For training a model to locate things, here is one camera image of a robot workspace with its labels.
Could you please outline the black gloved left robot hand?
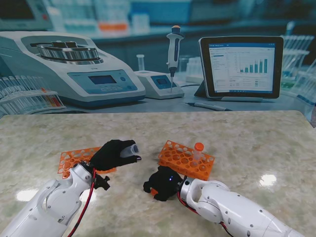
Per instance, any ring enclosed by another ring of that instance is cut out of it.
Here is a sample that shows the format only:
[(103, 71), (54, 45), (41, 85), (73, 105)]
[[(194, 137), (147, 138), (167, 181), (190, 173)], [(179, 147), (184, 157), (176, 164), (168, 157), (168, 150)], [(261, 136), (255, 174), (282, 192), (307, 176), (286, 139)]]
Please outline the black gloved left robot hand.
[(106, 171), (119, 166), (139, 162), (141, 157), (132, 155), (122, 158), (120, 153), (123, 149), (136, 144), (134, 140), (111, 140), (98, 150), (89, 162), (89, 166), (99, 171)]

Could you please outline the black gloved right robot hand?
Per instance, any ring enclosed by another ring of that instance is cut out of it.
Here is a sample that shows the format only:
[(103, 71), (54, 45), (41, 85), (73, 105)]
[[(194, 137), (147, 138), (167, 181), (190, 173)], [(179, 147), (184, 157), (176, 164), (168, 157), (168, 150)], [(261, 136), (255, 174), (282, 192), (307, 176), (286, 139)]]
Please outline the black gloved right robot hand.
[(143, 190), (149, 194), (155, 190), (154, 199), (167, 201), (179, 191), (182, 183), (183, 178), (176, 171), (167, 166), (159, 166), (157, 172), (143, 184)]

